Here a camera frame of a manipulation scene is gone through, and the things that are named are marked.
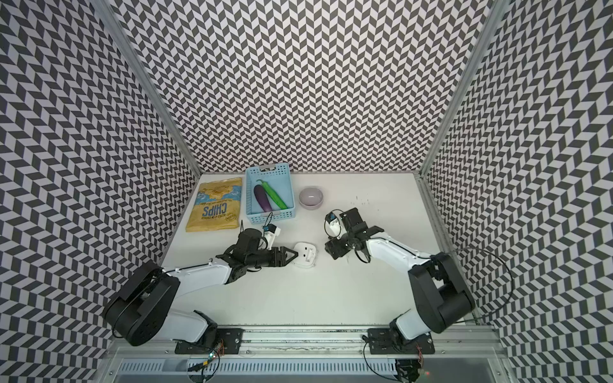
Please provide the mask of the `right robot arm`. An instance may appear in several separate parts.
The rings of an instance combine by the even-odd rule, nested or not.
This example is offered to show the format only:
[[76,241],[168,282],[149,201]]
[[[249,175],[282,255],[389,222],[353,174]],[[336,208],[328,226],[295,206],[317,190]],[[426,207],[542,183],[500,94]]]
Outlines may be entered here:
[[432,332],[440,334],[476,308],[451,255],[433,255],[403,244],[383,228],[368,226],[356,208],[329,212],[323,227],[328,236],[325,251],[333,259],[354,252],[362,263],[378,259],[408,276],[413,306],[390,323],[397,342],[413,341]]

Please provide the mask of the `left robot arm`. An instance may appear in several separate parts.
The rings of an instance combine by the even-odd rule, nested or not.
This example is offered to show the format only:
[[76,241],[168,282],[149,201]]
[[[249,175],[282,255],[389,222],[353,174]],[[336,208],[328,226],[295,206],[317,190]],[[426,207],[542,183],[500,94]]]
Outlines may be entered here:
[[172,271],[153,261],[144,263],[111,296],[102,318],[114,337],[131,346],[160,338],[213,349],[219,342],[217,323],[202,311],[174,310],[175,299],[236,282],[250,270],[285,267],[298,256],[290,248],[271,247],[261,231],[248,228],[235,244],[206,263]]

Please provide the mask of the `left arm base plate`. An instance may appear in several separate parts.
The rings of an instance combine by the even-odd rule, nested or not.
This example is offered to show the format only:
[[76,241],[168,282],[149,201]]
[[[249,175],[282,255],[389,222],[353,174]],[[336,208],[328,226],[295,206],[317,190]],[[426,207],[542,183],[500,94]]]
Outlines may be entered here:
[[239,327],[206,330],[196,342],[177,341],[175,354],[205,355],[216,351],[219,355],[239,354],[244,329]]

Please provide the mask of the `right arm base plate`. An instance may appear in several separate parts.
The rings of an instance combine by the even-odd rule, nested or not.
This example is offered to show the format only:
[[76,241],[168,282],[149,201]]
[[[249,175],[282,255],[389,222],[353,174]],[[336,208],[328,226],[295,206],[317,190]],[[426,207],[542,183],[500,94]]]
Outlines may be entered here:
[[429,334],[407,340],[391,328],[370,328],[366,340],[373,355],[430,355],[435,353],[434,341]]

